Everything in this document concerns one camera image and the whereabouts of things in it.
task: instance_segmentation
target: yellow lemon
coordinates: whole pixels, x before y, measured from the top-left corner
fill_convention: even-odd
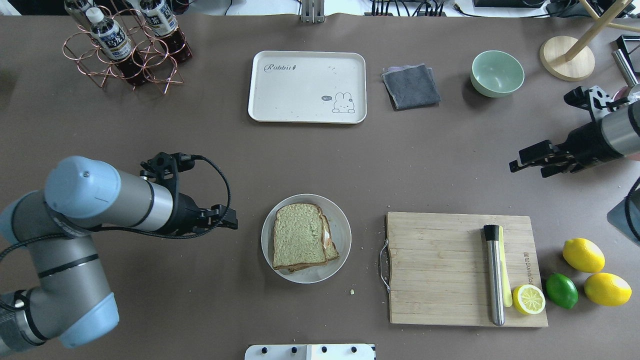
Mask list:
[[[565,241],[562,256],[569,265],[581,272],[599,272],[604,267],[602,250],[587,239]]]
[[[631,286],[620,276],[600,272],[587,278],[584,293],[596,304],[620,306],[629,301]]]
[[[525,315],[540,314],[545,304],[545,296],[536,286],[525,284],[513,290],[513,306]]]

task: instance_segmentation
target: bread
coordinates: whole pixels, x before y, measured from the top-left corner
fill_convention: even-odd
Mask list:
[[[319,206],[298,203],[278,210],[273,226],[274,269],[294,272],[338,257],[329,222]]]

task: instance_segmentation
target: lime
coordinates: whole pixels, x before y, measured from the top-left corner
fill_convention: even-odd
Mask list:
[[[578,290],[571,279],[554,272],[545,285],[547,296],[556,305],[571,309],[578,302]]]
[[[629,301],[631,286],[620,276],[601,272],[587,278],[584,293],[596,304],[620,306]]]
[[[562,256],[569,265],[581,272],[599,272],[604,267],[604,254],[593,242],[575,238],[564,242]]]
[[[545,296],[537,286],[525,284],[513,290],[513,305],[525,315],[540,314],[545,304]]]

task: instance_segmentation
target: cutting board handle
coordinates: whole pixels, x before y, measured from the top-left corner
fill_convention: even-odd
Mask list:
[[[389,258],[389,239],[385,239],[385,244],[382,246],[382,249],[380,250],[380,262],[378,264],[380,266],[380,279],[382,279],[382,282],[385,283],[385,286],[387,287],[387,293],[390,293],[391,287],[389,286],[389,283],[385,280],[385,277],[382,274],[382,271],[383,271],[382,253],[385,251],[385,249],[387,250],[387,259],[388,259]]]

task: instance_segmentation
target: cloth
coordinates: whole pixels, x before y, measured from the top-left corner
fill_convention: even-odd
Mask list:
[[[382,80],[397,110],[440,102],[433,69],[424,64],[390,67],[382,74]]]

